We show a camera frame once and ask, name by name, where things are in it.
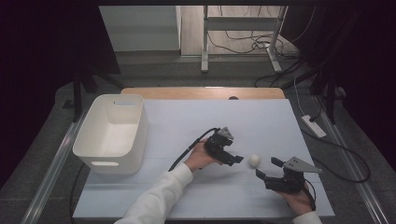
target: long sleeve shirt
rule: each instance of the long sleeve shirt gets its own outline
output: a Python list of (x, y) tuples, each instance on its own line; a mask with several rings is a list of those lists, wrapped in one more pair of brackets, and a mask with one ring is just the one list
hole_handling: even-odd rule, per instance
[[(181, 163), (171, 172), (163, 173), (154, 185), (141, 194), (115, 224), (164, 223), (170, 210), (183, 195), (183, 189), (192, 181), (189, 167)], [(316, 212), (306, 213), (293, 220), (294, 224), (321, 223)]]

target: egg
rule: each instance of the egg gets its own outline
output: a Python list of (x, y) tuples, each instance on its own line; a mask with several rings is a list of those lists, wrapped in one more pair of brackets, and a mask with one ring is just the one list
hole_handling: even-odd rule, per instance
[(250, 158), (248, 159), (248, 163), (253, 166), (253, 167), (257, 167), (260, 164), (260, 156), (253, 154), (250, 156)]

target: power strip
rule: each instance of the power strip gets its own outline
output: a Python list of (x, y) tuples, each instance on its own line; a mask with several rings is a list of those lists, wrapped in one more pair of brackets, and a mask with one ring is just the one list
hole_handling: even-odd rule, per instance
[(323, 132), (323, 130), (317, 125), (315, 121), (311, 122), (309, 121), (311, 117), (309, 115), (305, 115), (301, 117), (301, 119), (304, 121), (306, 126), (317, 136), (317, 137), (324, 137), (326, 136), (326, 133)]

